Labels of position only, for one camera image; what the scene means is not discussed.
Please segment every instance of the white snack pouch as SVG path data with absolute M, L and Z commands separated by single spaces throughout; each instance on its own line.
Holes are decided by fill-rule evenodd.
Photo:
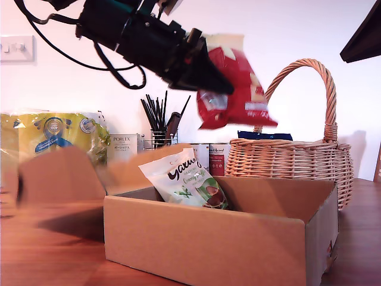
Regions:
M 224 192 L 196 161 L 193 148 L 139 166 L 168 203 L 226 209 Z

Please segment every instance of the blue item in basket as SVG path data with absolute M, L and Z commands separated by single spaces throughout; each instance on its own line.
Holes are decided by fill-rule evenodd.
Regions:
M 238 138 L 251 139 L 251 140 L 261 140 L 261 139 L 273 139 L 273 140 L 290 140 L 292 141 L 291 134 L 286 133 L 276 133 L 276 134 L 266 134 L 259 132 L 249 132 L 249 131 L 238 131 Z

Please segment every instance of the basket handle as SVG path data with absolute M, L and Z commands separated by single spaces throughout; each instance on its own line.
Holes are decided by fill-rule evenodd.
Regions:
M 336 86 L 333 82 L 331 73 L 319 61 L 310 58 L 304 58 L 293 62 L 284 68 L 277 77 L 273 80 L 268 90 L 265 93 L 267 103 L 269 102 L 275 89 L 280 82 L 293 70 L 300 67 L 313 67 L 321 76 L 326 85 L 327 91 L 327 110 L 326 110 L 326 125 L 324 127 L 324 142 L 336 142 L 338 140 L 338 126 L 336 124 Z M 255 126 L 255 132 L 262 132 L 262 126 Z

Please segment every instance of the light switch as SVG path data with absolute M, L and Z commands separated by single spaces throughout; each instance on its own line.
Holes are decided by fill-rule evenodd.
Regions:
M 35 60 L 33 36 L 1 36 L 2 63 L 28 63 Z

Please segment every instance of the black cable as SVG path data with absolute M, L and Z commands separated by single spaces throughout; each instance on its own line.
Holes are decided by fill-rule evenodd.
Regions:
M 54 20 L 54 21 L 58 21 L 58 22 L 62 22 L 65 24 L 70 24 L 70 25 L 75 25 L 78 23 L 78 19 L 69 18 L 69 17 L 63 16 L 63 15 L 59 15 L 59 14 L 50 14 L 48 16 L 48 18 L 46 18 L 45 20 L 41 20 L 41 19 L 38 19 L 37 17 L 35 17 L 31 12 L 28 11 L 23 0 L 14 0 L 14 2 L 18 6 L 18 9 L 20 9 L 21 12 L 29 20 L 31 20 L 37 24 L 40 24 L 40 25 L 47 24 L 49 20 Z
M 65 58 L 75 62 L 76 64 L 79 64 L 80 66 L 83 66 L 83 67 L 87 67 L 88 69 L 92 69 L 92 70 L 100 70 L 102 72 L 110 72 L 109 69 L 105 69 L 105 68 L 102 68 L 102 67 L 94 67 L 94 66 L 90 66 L 88 64 L 85 64 L 85 63 L 82 63 L 78 60 L 76 60 L 75 58 L 69 56 L 68 54 L 66 54 L 65 52 L 63 52 L 62 50 L 60 50 L 59 48 L 57 48 L 54 44 L 52 44 L 44 35 L 43 33 L 36 27 L 36 25 L 34 24 L 33 20 L 30 19 L 29 17 L 29 14 L 32 15 L 25 7 L 24 5 L 24 1 L 23 0 L 14 0 L 14 2 L 16 3 L 17 7 L 20 9 L 20 11 L 25 15 L 25 17 L 27 18 L 29 24 L 32 26 L 32 28 L 36 31 L 36 33 L 52 48 L 54 49 L 56 52 L 59 52 L 61 55 L 63 55 Z M 131 65 L 129 67 L 122 67 L 122 68 L 119 68 L 119 69 L 115 69 L 117 71 L 122 71 L 122 70 L 130 70 L 130 69 L 133 69 L 134 67 L 136 67 L 136 65 Z
M 143 75 L 143 83 L 141 85 L 130 85 L 128 83 L 128 81 L 126 81 L 124 79 L 124 77 L 118 73 L 118 71 L 113 67 L 113 64 L 111 64 L 111 62 L 108 60 L 108 58 L 105 56 L 105 54 L 103 53 L 101 47 L 98 45 L 97 42 L 94 41 L 94 47 L 95 47 L 95 50 L 96 50 L 96 53 L 99 55 L 99 57 L 101 58 L 101 60 L 103 61 L 103 63 L 108 67 L 108 69 L 110 70 L 110 72 L 113 74 L 113 76 L 123 85 L 125 86 L 126 88 L 128 89 L 142 89 L 145 87 L 145 85 L 147 84 L 147 78 L 146 78 L 146 74 L 144 72 L 144 70 L 140 67 L 140 66 L 136 66 L 140 72 L 142 73 Z
M 160 6 L 160 8 L 159 8 L 159 14 L 157 15 L 157 19 L 158 19 L 158 20 L 160 20 L 161 15 L 162 15 L 164 9 L 167 7 L 167 5 L 168 5 L 168 2 L 163 2 L 163 3 L 161 4 L 161 6 Z

